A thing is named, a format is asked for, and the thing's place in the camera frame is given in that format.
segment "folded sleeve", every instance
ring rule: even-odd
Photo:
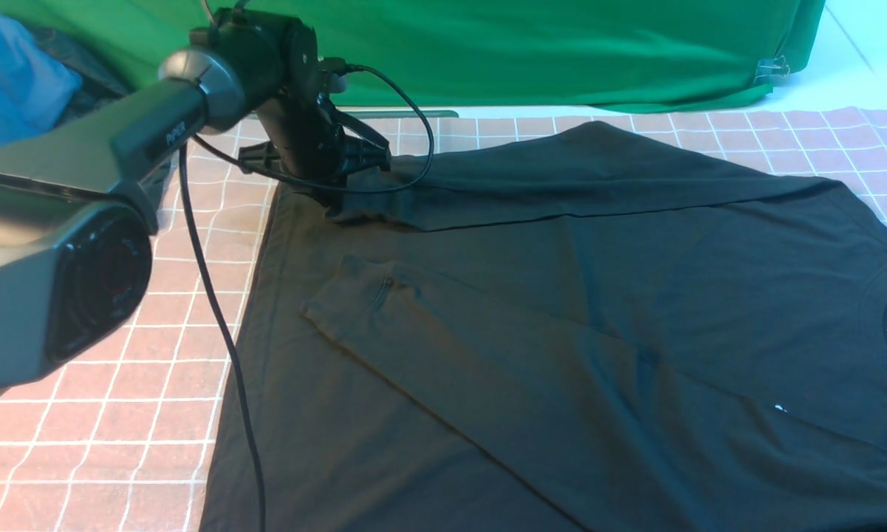
[[[612,529],[598,498],[630,506],[654,496],[660,517],[696,522],[693,496],[668,476],[653,487],[629,482],[658,454],[631,407],[650,378],[631,344],[446,276],[355,256],[302,313],[585,528]]]
[[[393,172],[352,175],[349,187],[402,185],[419,174],[423,161],[395,158]],[[700,208],[839,185],[824,178],[770,176],[591,122],[545,138],[441,154],[419,185],[393,194],[341,196],[329,206],[329,218],[440,231]]]

